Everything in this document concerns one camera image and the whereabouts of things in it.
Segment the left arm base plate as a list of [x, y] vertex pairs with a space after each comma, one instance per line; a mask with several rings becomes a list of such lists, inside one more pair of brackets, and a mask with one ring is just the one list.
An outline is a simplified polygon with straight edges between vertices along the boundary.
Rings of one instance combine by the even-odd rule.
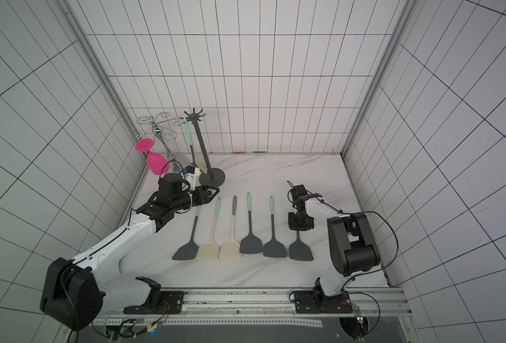
[[144, 304], [125, 307], [124, 314], [163, 315], [180, 314], [183, 306], [184, 292], [155, 291]]

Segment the pink plastic wine glass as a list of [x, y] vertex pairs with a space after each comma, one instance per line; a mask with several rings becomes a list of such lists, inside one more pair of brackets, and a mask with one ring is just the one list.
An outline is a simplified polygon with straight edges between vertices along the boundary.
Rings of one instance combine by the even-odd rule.
[[170, 170], [170, 163], [161, 154], [152, 151], [154, 141], [152, 139], [142, 139], [138, 141], [135, 148], [138, 152], [147, 153], [147, 165], [154, 175], [161, 176]]

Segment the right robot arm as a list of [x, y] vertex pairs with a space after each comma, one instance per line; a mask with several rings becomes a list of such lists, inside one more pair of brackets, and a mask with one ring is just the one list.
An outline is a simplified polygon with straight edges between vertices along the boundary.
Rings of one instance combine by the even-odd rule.
[[313, 290], [294, 293], [297, 307], [313, 313], [351, 313], [354, 305], [345, 291], [357, 278], [381, 270], [381, 256], [369, 220], [363, 212], [348, 213], [328, 204], [318, 193], [303, 185], [291, 186], [288, 192], [293, 212], [288, 214], [289, 228], [296, 232], [290, 245], [290, 258], [312, 261], [313, 254], [301, 241], [302, 232], [321, 224], [327, 229], [331, 267], [316, 279]]

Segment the beige spatula grey handle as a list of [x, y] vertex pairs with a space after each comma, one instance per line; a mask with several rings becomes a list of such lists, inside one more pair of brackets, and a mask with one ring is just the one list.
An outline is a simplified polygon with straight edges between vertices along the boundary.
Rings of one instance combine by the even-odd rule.
[[242, 256], [240, 252], [240, 243], [235, 239], [236, 214], [237, 196], [234, 195], [232, 199], [230, 238], [220, 248], [219, 258], [221, 260], [237, 260]]

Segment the grey utensil green handle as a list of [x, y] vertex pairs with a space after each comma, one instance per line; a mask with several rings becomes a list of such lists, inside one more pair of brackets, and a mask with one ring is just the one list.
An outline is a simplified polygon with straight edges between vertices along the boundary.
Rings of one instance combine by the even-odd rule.
[[259, 254], [263, 251], [262, 241], [255, 236], [252, 228], [252, 196], [247, 193], [247, 211], [248, 211], [248, 234], [240, 242], [240, 252], [242, 254]]

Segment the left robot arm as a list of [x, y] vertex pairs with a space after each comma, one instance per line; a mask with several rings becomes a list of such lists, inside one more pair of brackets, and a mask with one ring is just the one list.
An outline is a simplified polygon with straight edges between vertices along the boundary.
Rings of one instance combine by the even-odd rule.
[[158, 181], [158, 190], [133, 210], [129, 219], [104, 240], [66, 260], [58, 258], [47, 268], [40, 311], [77, 332], [100, 314], [137, 309], [155, 314], [162, 308], [160, 284], [136, 277], [130, 284], [111, 287], [115, 268], [138, 244], [153, 236], [177, 213], [209, 204], [220, 190], [192, 186], [181, 174], [169, 173]]

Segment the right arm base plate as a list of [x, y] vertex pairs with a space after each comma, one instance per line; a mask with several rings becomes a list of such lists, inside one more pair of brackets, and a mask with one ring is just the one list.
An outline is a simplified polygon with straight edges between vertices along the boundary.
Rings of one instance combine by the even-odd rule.
[[351, 314], [352, 303], [346, 294], [324, 295], [319, 290], [293, 291], [290, 301], [297, 314]]

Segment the beige spatula green handle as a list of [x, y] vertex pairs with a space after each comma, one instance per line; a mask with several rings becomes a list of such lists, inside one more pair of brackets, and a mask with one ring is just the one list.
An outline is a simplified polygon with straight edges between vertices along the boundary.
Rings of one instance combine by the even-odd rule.
[[199, 247], [196, 257], [197, 260], [214, 261], [219, 259], [220, 246], [215, 242], [214, 236], [217, 228], [217, 220], [220, 213], [221, 203], [222, 199], [218, 197], [214, 210], [214, 218], [212, 222], [210, 238], [205, 244]]

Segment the chrome glass holder stand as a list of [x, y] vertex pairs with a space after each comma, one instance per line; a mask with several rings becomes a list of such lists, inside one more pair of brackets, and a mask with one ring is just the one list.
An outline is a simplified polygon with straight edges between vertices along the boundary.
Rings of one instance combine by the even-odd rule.
[[150, 134], [153, 141], [159, 142], [164, 147], [164, 158], [169, 162], [167, 166], [170, 168], [170, 172], [181, 172], [183, 167], [190, 164], [190, 160], [184, 154], [178, 153], [169, 146], [169, 143], [176, 142], [177, 132], [174, 129], [181, 125], [176, 116], [163, 111], [155, 116], [138, 117], [135, 123], [146, 125], [146, 128], [137, 130], [133, 134], [134, 140], [139, 142], [142, 139], [147, 139]]

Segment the grey utensil rack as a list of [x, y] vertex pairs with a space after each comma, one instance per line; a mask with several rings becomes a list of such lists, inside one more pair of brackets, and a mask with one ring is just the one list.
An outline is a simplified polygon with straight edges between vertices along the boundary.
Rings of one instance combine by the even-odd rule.
[[195, 108], [193, 108], [191, 113], [185, 112], [185, 115], [186, 117], [182, 119], [183, 121], [186, 119], [189, 125], [194, 127], [202, 155], [207, 165], [207, 171], [202, 171], [202, 175], [200, 176], [200, 184], [210, 187], [220, 187], [225, 181], [225, 173], [221, 169], [212, 167], [199, 125], [199, 122], [202, 121], [202, 118], [205, 117], [206, 114], [203, 114], [203, 109], [196, 112]]

